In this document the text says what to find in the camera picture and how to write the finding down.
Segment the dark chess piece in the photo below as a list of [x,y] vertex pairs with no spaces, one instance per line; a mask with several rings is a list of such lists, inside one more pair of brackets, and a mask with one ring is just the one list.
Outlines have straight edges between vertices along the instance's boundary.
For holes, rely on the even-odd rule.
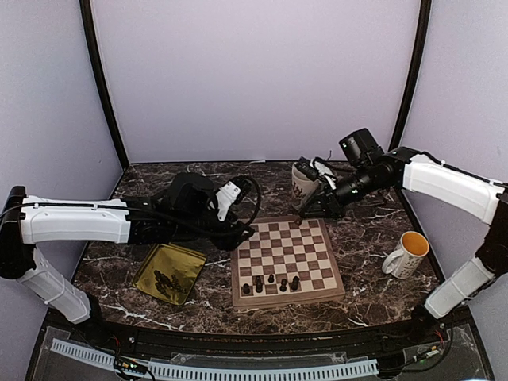
[[293,291],[296,291],[298,289],[298,285],[299,285],[299,277],[298,276],[295,276],[293,279],[292,279],[292,282],[291,282],[291,289]]
[[281,292],[285,292],[287,290],[287,280],[286,279],[282,279],[281,280],[281,283],[280,283],[280,286],[279,286],[279,290]]

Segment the gold metal tray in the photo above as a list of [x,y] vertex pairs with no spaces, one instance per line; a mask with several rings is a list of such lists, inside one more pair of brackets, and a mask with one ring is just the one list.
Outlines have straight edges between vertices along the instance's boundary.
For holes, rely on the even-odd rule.
[[[133,277],[133,286],[154,298],[172,305],[183,305],[206,262],[206,256],[195,250],[175,244],[153,246],[142,265]],[[175,275],[179,283],[188,289],[187,295],[174,294],[169,298],[161,294],[155,286],[154,271],[163,272],[169,278]]]

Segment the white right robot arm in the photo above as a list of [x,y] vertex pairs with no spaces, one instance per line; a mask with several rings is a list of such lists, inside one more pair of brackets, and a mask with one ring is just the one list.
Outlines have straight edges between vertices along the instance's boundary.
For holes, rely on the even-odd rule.
[[405,328],[412,344],[422,344],[436,330],[435,320],[473,298],[507,272],[507,185],[486,179],[428,152],[398,147],[389,152],[375,141],[368,129],[359,129],[340,140],[353,172],[338,179],[320,157],[300,158],[296,168],[320,186],[298,208],[301,219],[341,218],[344,208],[382,189],[403,189],[425,194],[477,217],[489,230],[474,257],[434,289],[418,306]]

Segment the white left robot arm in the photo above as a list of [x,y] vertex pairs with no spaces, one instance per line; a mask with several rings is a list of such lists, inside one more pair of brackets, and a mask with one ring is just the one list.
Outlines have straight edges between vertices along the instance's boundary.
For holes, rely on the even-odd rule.
[[37,247],[49,241],[105,241],[115,244],[169,244],[211,240],[233,250],[250,238],[252,219],[242,222],[231,207],[250,191],[261,192],[248,175],[221,187],[194,172],[181,172],[152,196],[106,201],[66,201],[29,196],[11,189],[1,213],[1,277],[26,285],[57,309],[95,346],[112,339],[93,296],[73,286]]

